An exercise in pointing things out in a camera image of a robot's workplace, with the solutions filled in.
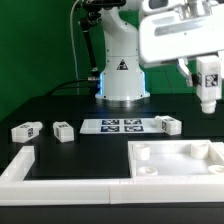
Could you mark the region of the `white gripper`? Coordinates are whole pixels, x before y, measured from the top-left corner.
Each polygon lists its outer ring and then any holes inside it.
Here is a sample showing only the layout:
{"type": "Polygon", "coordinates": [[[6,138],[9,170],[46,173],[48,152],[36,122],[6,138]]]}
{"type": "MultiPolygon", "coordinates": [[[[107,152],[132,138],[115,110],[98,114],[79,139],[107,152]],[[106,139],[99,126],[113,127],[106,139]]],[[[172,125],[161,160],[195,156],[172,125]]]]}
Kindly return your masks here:
{"type": "Polygon", "coordinates": [[[224,9],[210,16],[181,21],[175,12],[145,17],[139,26],[139,59],[145,67],[177,62],[177,69],[193,86],[188,59],[224,50],[224,9]]]}

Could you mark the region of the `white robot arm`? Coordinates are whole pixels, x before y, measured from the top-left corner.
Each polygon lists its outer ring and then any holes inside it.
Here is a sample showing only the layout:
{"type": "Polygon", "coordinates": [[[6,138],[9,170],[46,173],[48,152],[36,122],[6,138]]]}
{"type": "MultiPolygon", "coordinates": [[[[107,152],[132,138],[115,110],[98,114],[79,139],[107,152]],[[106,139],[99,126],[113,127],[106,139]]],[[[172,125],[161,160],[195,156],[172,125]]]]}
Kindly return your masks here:
{"type": "Polygon", "coordinates": [[[190,59],[224,51],[224,3],[218,0],[127,0],[102,9],[106,66],[96,99],[134,104],[149,98],[145,68],[175,63],[189,86],[190,59]]]}

